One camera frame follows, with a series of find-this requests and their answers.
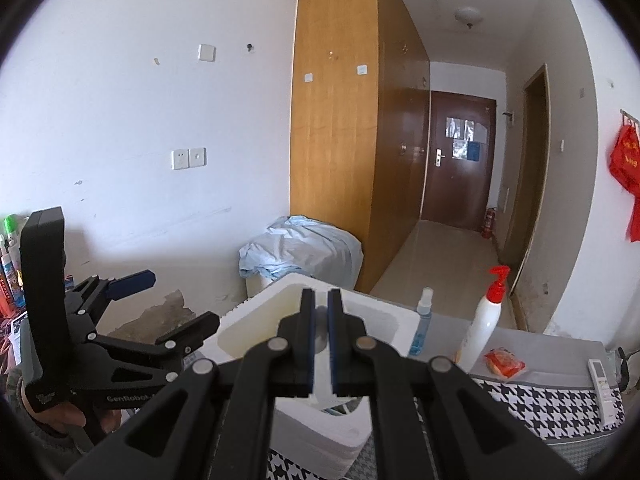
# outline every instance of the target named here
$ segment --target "hallway floor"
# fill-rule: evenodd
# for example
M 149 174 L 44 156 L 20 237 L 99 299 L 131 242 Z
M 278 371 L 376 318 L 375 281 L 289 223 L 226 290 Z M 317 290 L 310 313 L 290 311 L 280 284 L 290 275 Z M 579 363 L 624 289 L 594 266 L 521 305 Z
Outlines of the hallway floor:
M 471 320 L 495 265 L 494 246 L 479 233 L 420 221 L 370 294 L 415 308 L 422 289 L 430 286 L 434 312 Z M 516 328 L 507 297 L 498 326 Z

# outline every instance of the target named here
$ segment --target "metal screw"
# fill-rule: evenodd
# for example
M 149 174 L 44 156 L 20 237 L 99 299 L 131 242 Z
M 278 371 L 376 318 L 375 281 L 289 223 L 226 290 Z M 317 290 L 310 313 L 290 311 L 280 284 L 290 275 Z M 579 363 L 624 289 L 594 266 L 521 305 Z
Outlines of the metal screw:
M 283 337 L 272 337 L 271 339 L 269 339 L 267 346 L 269 347 L 269 350 L 279 352 L 289 346 L 289 341 L 287 341 Z
M 360 350 L 373 350 L 376 347 L 376 340 L 368 335 L 356 339 L 356 346 Z
M 198 375 L 206 375 L 213 370 L 213 363 L 208 359 L 198 359 L 191 368 Z
M 441 374 L 447 373 L 449 370 L 451 370 L 452 366 L 453 364 L 446 357 L 436 357 L 431 361 L 431 368 L 433 368 L 433 370 L 436 372 L 440 372 Z

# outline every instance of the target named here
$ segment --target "door frame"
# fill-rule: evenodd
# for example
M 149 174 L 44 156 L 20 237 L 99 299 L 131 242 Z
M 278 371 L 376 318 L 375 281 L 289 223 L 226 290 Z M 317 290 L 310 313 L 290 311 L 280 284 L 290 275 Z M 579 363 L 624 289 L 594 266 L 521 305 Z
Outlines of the door frame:
M 538 203 L 538 210 L 535 212 L 535 222 L 533 224 L 533 231 L 531 232 L 531 236 L 529 237 L 529 241 L 527 243 L 527 249 L 524 252 L 524 256 L 522 258 L 522 262 L 520 263 L 520 267 L 518 268 L 517 272 L 516 272 L 516 276 L 513 279 L 513 285 L 511 285 L 511 291 L 509 293 L 510 296 L 513 296 L 515 294 L 516 291 L 516 286 L 518 285 L 518 280 L 520 279 L 520 276 L 522 275 L 522 269 L 524 268 L 525 263 L 527 262 L 527 259 L 529 258 L 529 253 L 531 252 L 531 247 L 533 245 L 533 240 L 536 236 L 536 231 L 538 230 L 538 223 L 540 222 L 540 212 L 542 211 L 542 201 L 545 197 L 545 189 L 546 189 L 546 180 L 548 177 L 548 170 L 549 170 L 549 157 L 551 155 L 551 94 L 550 94 L 550 88 L 549 88 L 549 70 L 548 70 L 548 66 L 545 64 L 543 64 L 538 70 L 536 70 L 536 72 L 534 73 L 533 76 L 531 76 L 528 81 L 523 85 L 522 87 L 522 153 L 520 155 L 520 169 L 519 169 L 519 176 L 518 176 L 518 185 L 516 186 L 516 193 L 514 194 L 513 197 L 513 209 L 511 210 L 511 218 L 509 220 L 509 229 L 507 230 L 507 235 L 505 237 L 505 243 L 504 245 L 506 246 L 511 234 L 513 233 L 513 229 L 515 226 L 515 215 L 513 214 L 513 212 L 515 211 L 516 208 L 516 204 L 518 203 L 518 197 L 521 196 L 522 193 L 522 186 L 523 186 L 523 179 L 522 179 L 522 166 L 523 163 L 525 161 L 525 157 L 526 157 L 526 150 L 525 150 L 525 146 L 526 146 L 526 139 L 527 139 L 527 88 L 529 88 L 532 83 L 538 79 L 541 75 L 544 75 L 545 77 L 545 94 L 546 94 L 546 146 L 545 146 L 545 168 L 544 168 L 544 177 L 543 177 L 543 181 L 542 181 L 542 189 L 540 190 L 540 201 Z
M 420 220 L 422 220 L 422 213 L 424 212 L 424 199 L 425 199 L 425 194 L 426 194 L 426 189 L 427 189 L 427 176 L 428 176 L 428 171 L 429 171 L 429 164 L 430 164 L 430 160 L 431 160 L 431 136 L 433 134 L 433 128 L 434 128 L 434 121 L 437 120 L 437 117 L 434 116 L 433 113 L 433 95 L 434 94 L 441 94 L 441 95 L 449 95 L 449 96 L 455 96 L 455 97 L 463 97 L 468 99 L 469 101 L 476 101 L 476 102 L 483 102 L 483 103 L 491 103 L 492 107 L 493 107 L 493 115 L 490 117 L 490 125 L 489 125 L 489 131 L 488 131 L 488 135 L 489 135 L 489 139 L 491 140 L 491 143 L 489 143 L 489 150 L 488 150 L 488 161 L 487 161 L 487 185 L 486 185 L 486 190 L 484 192 L 485 195 L 485 199 L 484 199 L 484 207 L 486 208 L 488 202 L 489 202 L 489 193 L 491 191 L 491 180 L 492 180 L 492 176 L 493 176 L 493 171 L 494 171 L 494 158 L 495 158 L 495 134 L 496 134 L 496 123 L 498 120 L 498 108 L 497 108 L 497 101 L 495 99 L 491 99 L 489 97 L 482 97 L 482 96 L 476 96 L 476 95 L 469 95 L 469 94 L 460 94 L 458 92 L 445 92 L 445 91 L 441 91 L 441 90 L 430 90 L 429 92 L 429 135 L 428 135 L 428 140 L 427 140 L 427 160 L 425 161 L 425 165 L 424 165 L 424 185 L 422 186 L 422 205 L 420 206 Z

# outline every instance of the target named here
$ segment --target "white remote control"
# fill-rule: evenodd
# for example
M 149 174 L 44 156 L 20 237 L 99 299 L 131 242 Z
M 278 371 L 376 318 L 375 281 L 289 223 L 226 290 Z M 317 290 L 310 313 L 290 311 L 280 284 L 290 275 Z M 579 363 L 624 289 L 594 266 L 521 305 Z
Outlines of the white remote control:
M 589 372 L 596 389 L 596 396 L 598 397 L 602 428 L 606 429 L 616 421 L 616 405 L 614 404 L 613 394 L 609 388 L 602 361 L 599 359 L 589 359 Z

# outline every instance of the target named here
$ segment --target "door handle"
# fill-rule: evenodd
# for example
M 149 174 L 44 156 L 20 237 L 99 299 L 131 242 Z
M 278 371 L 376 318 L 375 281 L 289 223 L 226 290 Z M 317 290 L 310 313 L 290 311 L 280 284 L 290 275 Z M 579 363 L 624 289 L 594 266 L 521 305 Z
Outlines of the door handle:
M 440 161 L 445 157 L 445 155 L 442 154 L 442 150 L 437 149 L 436 150 L 436 168 L 440 167 Z

